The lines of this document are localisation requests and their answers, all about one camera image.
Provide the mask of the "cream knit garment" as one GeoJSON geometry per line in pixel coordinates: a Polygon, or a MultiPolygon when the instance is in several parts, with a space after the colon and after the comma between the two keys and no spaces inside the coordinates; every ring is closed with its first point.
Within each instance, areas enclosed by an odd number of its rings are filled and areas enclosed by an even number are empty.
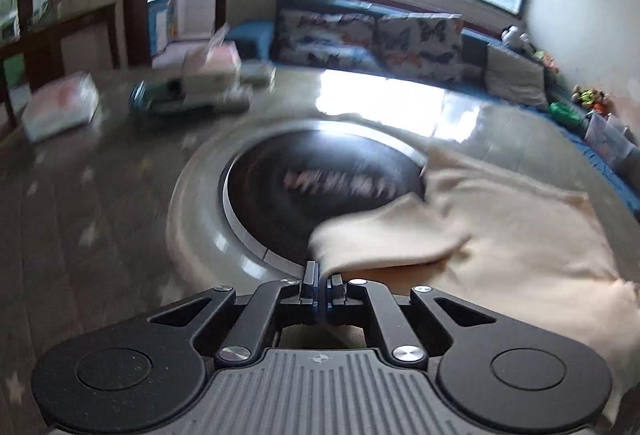
{"type": "Polygon", "coordinates": [[[325,221],[309,251],[323,277],[429,285],[595,349],[613,376],[600,424],[639,429],[639,242],[614,241],[585,192],[556,187],[400,125],[427,154],[419,195],[325,221]]]}

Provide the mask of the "black round induction cooktop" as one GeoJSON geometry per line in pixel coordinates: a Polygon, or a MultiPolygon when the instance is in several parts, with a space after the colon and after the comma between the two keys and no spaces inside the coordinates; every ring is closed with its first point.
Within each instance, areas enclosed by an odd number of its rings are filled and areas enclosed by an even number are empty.
{"type": "Polygon", "coordinates": [[[403,195],[422,197],[426,166],[423,152],[362,124],[293,121],[231,159],[220,182],[221,207],[258,261],[298,276],[316,227],[403,195]]]}

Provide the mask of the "white flat box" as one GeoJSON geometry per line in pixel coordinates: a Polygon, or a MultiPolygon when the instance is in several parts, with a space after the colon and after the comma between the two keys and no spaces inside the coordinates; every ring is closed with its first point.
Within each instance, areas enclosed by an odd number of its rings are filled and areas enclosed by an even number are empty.
{"type": "Polygon", "coordinates": [[[253,101],[253,88],[248,85],[236,85],[222,91],[184,92],[162,103],[160,108],[173,114],[187,112],[211,112],[212,114],[242,114],[250,109],[253,101]]]}

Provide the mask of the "green card box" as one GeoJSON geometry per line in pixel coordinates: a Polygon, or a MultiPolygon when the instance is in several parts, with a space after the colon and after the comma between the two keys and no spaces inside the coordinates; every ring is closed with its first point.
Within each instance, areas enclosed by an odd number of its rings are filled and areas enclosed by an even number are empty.
{"type": "Polygon", "coordinates": [[[276,67],[271,62],[243,62],[240,67],[240,80],[243,84],[264,88],[274,81],[276,67]]]}

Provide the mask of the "green plastic bowl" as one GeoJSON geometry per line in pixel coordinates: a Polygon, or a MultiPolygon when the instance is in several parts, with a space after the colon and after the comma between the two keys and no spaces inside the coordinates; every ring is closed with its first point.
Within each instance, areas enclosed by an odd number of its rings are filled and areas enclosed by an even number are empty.
{"type": "Polygon", "coordinates": [[[564,126],[568,130],[574,130],[582,124],[581,114],[578,114],[572,107],[559,102],[553,102],[549,105],[549,114],[555,123],[564,126]]]}

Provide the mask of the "grey plain cushion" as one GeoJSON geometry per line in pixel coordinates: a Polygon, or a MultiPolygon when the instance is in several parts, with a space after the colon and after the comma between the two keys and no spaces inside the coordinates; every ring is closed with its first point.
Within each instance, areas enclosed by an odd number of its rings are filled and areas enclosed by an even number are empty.
{"type": "Polygon", "coordinates": [[[489,94],[508,102],[548,108],[544,67],[507,48],[488,45],[485,85],[489,94]]]}

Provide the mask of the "clear plastic storage box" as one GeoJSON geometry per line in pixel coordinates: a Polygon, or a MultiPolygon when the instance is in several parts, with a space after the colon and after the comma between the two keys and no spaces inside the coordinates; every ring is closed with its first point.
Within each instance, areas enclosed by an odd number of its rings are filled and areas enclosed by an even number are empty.
{"type": "Polygon", "coordinates": [[[622,132],[600,114],[591,114],[585,142],[612,169],[637,150],[622,132]]]}

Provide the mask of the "pink tissue pack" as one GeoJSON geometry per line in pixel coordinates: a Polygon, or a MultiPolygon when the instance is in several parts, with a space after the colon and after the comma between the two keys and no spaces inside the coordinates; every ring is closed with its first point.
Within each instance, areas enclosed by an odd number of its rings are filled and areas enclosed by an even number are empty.
{"type": "Polygon", "coordinates": [[[235,43],[226,40],[229,30],[222,26],[204,46],[186,54],[180,79],[186,94],[224,91],[240,83],[241,58],[235,43]]]}

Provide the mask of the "white tissue packet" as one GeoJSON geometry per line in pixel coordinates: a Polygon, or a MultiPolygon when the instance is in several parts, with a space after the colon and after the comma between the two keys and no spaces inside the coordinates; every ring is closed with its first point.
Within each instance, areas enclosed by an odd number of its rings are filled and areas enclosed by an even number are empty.
{"type": "Polygon", "coordinates": [[[23,129],[32,143],[89,124],[100,95],[89,73],[77,72],[52,81],[30,97],[22,114],[23,129]]]}

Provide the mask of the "small plush toys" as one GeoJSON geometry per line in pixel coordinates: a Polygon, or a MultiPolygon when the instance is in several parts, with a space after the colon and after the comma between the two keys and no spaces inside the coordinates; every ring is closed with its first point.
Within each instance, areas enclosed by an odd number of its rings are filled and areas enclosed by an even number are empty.
{"type": "Polygon", "coordinates": [[[572,102],[597,114],[608,114],[608,94],[597,88],[582,88],[575,85],[572,93],[572,102]]]}

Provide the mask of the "left butterfly pillow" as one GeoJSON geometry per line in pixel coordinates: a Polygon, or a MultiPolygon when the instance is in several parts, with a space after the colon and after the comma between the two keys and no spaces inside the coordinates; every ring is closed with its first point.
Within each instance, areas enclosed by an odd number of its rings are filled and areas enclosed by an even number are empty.
{"type": "Polygon", "coordinates": [[[281,10],[274,34],[274,58],[282,64],[375,73],[373,17],[281,10]]]}

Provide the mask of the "blue sectional sofa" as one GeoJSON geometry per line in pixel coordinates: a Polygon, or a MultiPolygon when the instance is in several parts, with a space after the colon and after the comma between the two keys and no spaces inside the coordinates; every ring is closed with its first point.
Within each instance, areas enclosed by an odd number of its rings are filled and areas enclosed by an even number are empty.
{"type": "Polygon", "coordinates": [[[405,79],[523,107],[559,126],[631,214],[639,192],[597,151],[590,111],[562,96],[539,59],[469,29],[461,16],[410,13],[355,0],[277,0],[269,20],[248,20],[226,35],[242,60],[405,79]]]}

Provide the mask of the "panda plush toy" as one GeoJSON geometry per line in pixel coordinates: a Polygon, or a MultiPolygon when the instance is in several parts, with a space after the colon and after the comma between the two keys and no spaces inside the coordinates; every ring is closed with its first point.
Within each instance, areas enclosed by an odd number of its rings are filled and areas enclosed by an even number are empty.
{"type": "Polygon", "coordinates": [[[535,49],[530,43],[529,35],[518,26],[505,28],[501,33],[502,44],[518,54],[533,54],[535,49]]]}

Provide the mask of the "blue white cabinet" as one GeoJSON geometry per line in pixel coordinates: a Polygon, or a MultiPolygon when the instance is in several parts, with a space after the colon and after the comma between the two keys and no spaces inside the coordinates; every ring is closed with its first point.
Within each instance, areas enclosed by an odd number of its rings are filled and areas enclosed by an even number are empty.
{"type": "Polygon", "coordinates": [[[176,0],[147,0],[149,46],[152,58],[162,54],[176,32],[176,0]]]}

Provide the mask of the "dark wooden chair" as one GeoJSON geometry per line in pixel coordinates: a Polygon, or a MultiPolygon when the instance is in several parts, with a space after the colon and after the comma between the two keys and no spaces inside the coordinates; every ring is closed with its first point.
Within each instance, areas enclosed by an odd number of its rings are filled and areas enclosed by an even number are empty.
{"type": "Polygon", "coordinates": [[[17,117],[11,102],[4,62],[12,57],[36,55],[44,61],[42,68],[26,64],[25,76],[32,88],[38,90],[46,83],[65,76],[62,54],[62,39],[81,32],[85,28],[104,25],[107,32],[108,50],[111,54],[112,66],[119,69],[120,63],[117,29],[116,3],[101,5],[92,10],[84,10],[64,16],[54,24],[46,25],[35,31],[22,34],[19,38],[1,44],[1,103],[6,110],[9,129],[17,128],[17,117]]]}

